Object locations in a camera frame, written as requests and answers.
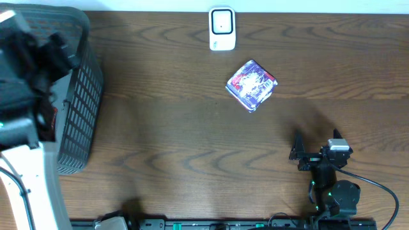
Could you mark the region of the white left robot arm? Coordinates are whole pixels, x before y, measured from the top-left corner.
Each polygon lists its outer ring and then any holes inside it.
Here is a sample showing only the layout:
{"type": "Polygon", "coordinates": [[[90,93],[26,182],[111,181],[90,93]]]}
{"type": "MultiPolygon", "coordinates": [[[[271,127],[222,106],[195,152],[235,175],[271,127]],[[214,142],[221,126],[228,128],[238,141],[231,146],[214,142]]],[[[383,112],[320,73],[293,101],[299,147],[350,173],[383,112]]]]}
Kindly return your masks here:
{"type": "Polygon", "coordinates": [[[39,45],[21,14],[1,12],[1,179],[18,229],[71,229],[59,174],[54,82],[78,69],[58,33],[39,45]]]}

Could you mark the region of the purple snack pack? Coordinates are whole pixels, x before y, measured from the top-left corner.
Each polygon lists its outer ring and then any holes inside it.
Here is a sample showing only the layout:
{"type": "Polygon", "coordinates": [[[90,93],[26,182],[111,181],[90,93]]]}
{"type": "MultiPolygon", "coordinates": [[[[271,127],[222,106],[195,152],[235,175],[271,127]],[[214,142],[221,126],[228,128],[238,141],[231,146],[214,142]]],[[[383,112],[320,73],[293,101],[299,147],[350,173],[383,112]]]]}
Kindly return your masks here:
{"type": "Polygon", "coordinates": [[[277,79],[255,60],[241,66],[227,81],[226,90],[234,96],[248,112],[254,112],[278,85],[277,79]]]}

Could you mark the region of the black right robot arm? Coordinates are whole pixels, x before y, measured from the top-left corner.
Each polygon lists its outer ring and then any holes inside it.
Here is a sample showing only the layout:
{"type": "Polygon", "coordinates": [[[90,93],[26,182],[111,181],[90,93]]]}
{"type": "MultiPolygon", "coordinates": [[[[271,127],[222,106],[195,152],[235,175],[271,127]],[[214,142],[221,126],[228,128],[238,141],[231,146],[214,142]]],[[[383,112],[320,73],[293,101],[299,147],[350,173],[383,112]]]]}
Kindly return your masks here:
{"type": "Polygon", "coordinates": [[[289,159],[298,161],[299,171],[309,171],[309,200],[316,214],[308,218],[310,229],[349,229],[350,218],[357,214],[360,187],[348,180],[338,180],[336,172],[347,165],[352,148],[338,130],[316,153],[308,153],[300,132],[295,134],[289,159]]]}

